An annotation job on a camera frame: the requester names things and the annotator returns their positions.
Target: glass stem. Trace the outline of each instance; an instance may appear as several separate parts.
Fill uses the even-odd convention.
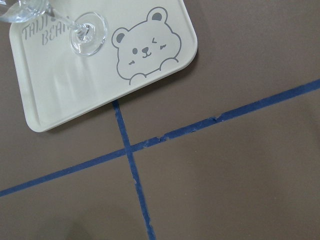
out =
[[[48,3],[47,8],[45,10],[45,13],[49,15],[50,17],[55,18],[58,21],[61,21],[63,24],[71,28],[76,34],[77,37],[85,41],[87,33],[90,29],[90,26],[87,24],[77,24],[75,21],[70,20],[69,18],[63,16],[58,12],[54,7],[51,6],[51,4]]]

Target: tray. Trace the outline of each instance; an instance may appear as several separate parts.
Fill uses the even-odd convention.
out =
[[[98,53],[79,56],[70,46],[70,30],[51,17],[11,25],[25,119],[35,132],[52,129],[171,75],[196,55],[197,36],[183,0],[51,3],[71,19],[84,10],[99,13],[105,17],[108,33]],[[134,58],[142,50],[148,57]]]

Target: bear mouth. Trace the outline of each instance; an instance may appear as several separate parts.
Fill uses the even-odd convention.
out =
[[[145,58],[149,57],[151,54],[152,54],[151,52],[150,52],[150,54],[146,53],[145,56],[142,56],[142,58],[145,59]]]

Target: bear ear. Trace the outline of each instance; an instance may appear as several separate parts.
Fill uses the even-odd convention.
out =
[[[150,10],[148,13],[146,20],[147,21],[160,21],[165,23],[168,18],[168,12],[163,7],[155,7]]]
[[[128,30],[124,27],[121,27],[115,30],[115,32],[112,35],[112,44],[115,48],[118,49],[120,47],[121,42],[127,33],[128,33]]]

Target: bear nose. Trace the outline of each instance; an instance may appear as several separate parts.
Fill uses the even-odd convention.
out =
[[[143,52],[144,54],[146,54],[146,53],[148,52],[148,50],[149,50],[149,48],[148,48],[148,47],[145,47],[144,49],[142,49],[142,52]]]

